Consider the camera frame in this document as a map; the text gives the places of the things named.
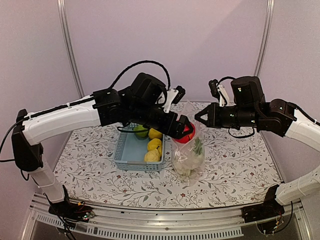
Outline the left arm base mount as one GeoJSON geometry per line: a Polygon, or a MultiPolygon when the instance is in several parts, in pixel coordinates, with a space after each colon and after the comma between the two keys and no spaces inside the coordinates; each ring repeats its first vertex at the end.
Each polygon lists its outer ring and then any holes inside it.
{"type": "Polygon", "coordinates": [[[50,202],[48,212],[53,215],[57,215],[61,218],[71,220],[74,222],[88,222],[89,219],[95,216],[93,208],[86,205],[84,201],[78,203],[72,203],[68,201],[62,201],[58,203],[50,202]]]}

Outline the clear zip top bag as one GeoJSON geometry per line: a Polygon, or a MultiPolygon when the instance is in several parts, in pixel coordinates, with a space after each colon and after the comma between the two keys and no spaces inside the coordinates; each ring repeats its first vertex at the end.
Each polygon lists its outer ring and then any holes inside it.
{"type": "Polygon", "coordinates": [[[196,106],[187,101],[181,114],[187,116],[193,124],[194,133],[186,136],[184,142],[182,139],[172,140],[171,163],[178,179],[186,186],[194,185],[205,172],[203,133],[201,124],[195,120],[196,112],[196,106]]]}

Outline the pale yellow round toy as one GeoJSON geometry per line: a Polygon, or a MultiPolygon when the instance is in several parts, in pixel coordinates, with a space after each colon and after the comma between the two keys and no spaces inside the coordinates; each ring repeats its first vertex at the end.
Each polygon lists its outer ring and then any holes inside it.
{"type": "Polygon", "coordinates": [[[155,149],[148,151],[144,155],[144,162],[159,162],[162,157],[162,148],[158,146],[155,149]]]}

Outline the yellow lemon toy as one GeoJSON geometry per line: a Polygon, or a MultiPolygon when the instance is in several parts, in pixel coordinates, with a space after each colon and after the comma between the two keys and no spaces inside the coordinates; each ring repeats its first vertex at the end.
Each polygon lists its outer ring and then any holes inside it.
{"type": "Polygon", "coordinates": [[[162,141],[159,138],[151,139],[147,144],[147,151],[160,150],[162,148],[162,141]]]}
{"type": "Polygon", "coordinates": [[[153,139],[162,139],[163,138],[163,134],[161,132],[159,132],[158,130],[151,128],[148,132],[148,137],[150,140],[153,139]]]}

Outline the left aluminium frame post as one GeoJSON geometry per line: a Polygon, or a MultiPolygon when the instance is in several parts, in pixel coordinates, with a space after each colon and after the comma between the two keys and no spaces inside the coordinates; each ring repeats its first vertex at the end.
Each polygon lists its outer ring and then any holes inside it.
{"type": "Polygon", "coordinates": [[[68,57],[71,74],[74,80],[75,88],[77,90],[78,96],[80,98],[85,96],[85,91],[81,82],[76,57],[73,49],[69,24],[68,24],[68,16],[67,16],[67,10],[66,10],[66,4],[64,0],[57,0],[57,9],[59,14],[59,21],[61,26],[61,31],[63,35],[64,45],[66,49],[66,54],[68,57]]]}

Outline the yellow lemon toy top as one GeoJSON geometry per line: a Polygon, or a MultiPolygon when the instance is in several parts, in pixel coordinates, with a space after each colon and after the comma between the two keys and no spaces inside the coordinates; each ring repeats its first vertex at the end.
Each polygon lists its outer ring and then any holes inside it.
{"type": "Polygon", "coordinates": [[[151,128],[148,132],[148,137],[150,140],[153,139],[162,139],[163,138],[163,134],[161,132],[159,132],[158,130],[151,128]]]}

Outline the right aluminium frame post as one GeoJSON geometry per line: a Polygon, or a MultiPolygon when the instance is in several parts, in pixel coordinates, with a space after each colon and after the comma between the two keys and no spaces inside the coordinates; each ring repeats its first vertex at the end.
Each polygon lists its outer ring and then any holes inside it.
{"type": "Polygon", "coordinates": [[[271,32],[275,0],[267,0],[266,13],[262,31],[262,39],[259,47],[258,57],[255,64],[254,76],[259,77],[263,68],[264,58],[266,55],[268,40],[271,32]]]}

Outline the yellow lemon toy middle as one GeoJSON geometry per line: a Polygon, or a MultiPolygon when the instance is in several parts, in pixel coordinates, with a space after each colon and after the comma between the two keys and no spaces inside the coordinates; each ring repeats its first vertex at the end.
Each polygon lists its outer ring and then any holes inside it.
{"type": "Polygon", "coordinates": [[[162,141],[159,138],[151,139],[147,144],[147,151],[160,150],[162,148],[162,141]]]}

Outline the aluminium frame post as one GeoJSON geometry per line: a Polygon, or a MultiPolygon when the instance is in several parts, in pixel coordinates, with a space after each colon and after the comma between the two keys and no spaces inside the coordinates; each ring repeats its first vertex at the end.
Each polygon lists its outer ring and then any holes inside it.
{"type": "Polygon", "coordinates": [[[71,74],[74,80],[75,88],[77,90],[78,96],[80,98],[85,96],[85,91],[81,82],[76,57],[73,49],[69,24],[68,24],[68,16],[67,16],[67,10],[66,10],[66,4],[64,0],[57,0],[57,9],[59,14],[59,21],[61,26],[61,31],[63,35],[64,45],[66,49],[66,54],[68,57],[71,74]]]}
{"type": "Polygon", "coordinates": [[[255,64],[254,76],[259,77],[263,68],[264,58],[266,55],[268,40],[271,32],[275,0],[267,0],[266,13],[262,31],[262,39],[259,47],[258,57],[255,64]]]}

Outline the floral pattern table mat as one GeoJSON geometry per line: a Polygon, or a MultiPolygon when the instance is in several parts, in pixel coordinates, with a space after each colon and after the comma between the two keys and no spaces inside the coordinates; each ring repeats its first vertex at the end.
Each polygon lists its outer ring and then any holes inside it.
{"type": "Polygon", "coordinates": [[[114,163],[116,125],[74,131],[54,168],[73,199],[141,208],[190,209],[253,204],[282,181],[259,133],[202,128],[202,173],[185,179],[172,166],[167,137],[161,171],[120,170],[114,163]]]}

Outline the white radish toy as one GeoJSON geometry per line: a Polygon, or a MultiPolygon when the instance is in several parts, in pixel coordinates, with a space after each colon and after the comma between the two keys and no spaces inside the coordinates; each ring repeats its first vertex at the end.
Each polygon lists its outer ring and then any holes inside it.
{"type": "Polygon", "coordinates": [[[192,170],[198,168],[204,161],[203,143],[199,137],[194,140],[194,146],[190,152],[190,168],[192,170]]]}

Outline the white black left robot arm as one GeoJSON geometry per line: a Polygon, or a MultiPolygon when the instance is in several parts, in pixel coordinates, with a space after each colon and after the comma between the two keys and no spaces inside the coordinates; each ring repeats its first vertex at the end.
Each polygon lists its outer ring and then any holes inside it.
{"type": "Polygon", "coordinates": [[[5,137],[11,139],[15,165],[35,180],[63,217],[70,217],[75,211],[74,205],[53,172],[45,166],[42,141],[82,128],[115,123],[140,124],[181,139],[194,128],[185,115],[172,112],[170,107],[184,95],[183,87],[171,88],[169,81],[162,82],[141,72],[130,86],[121,90],[111,85],[79,100],[36,113],[22,109],[5,137]]]}

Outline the red apple toy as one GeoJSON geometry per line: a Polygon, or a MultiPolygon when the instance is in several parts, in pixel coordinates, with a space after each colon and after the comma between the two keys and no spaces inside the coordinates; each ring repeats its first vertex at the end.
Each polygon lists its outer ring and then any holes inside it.
{"type": "Polygon", "coordinates": [[[192,138],[195,136],[196,134],[196,127],[195,125],[191,122],[190,125],[192,126],[193,130],[191,133],[187,134],[186,136],[183,136],[180,139],[174,138],[173,140],[180,143],[180,144],[186,144],[188,143],[190,140],[192,140],[192,138]]]}

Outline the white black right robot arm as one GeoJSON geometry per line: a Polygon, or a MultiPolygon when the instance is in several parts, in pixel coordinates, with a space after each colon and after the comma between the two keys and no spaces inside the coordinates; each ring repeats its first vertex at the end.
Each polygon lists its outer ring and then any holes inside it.
{"type": "Polygon", "coordinates": [[[208,85],[211,95],[223,102],[211,103],[195,114],[195,120],[206,127],[228,130],[251,127],[254,132],[272,132],[319,151],[320,123],[295,103],[279,98],[267,102],[257,76],[231,78],[234,105],[228,104],[220,81],[211,80],[208,85]]]}

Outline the blue plastic basket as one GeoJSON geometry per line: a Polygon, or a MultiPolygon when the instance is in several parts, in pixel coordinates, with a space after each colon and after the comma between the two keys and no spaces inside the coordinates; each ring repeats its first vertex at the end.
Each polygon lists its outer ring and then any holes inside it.
{"type": "Polygon", "coordinates": [[[141,138],[136,136],[134,128],[138,126],[137,123],[121,128],[117,145],[114,150],[113,160],[120,170],[128,171],[156,171],[162,170],[164,161],[165,139],[162,138],[161,158],[157,162],[146,162],[144,156],[148,152],[147,145],[148,137],[141,138]]]}

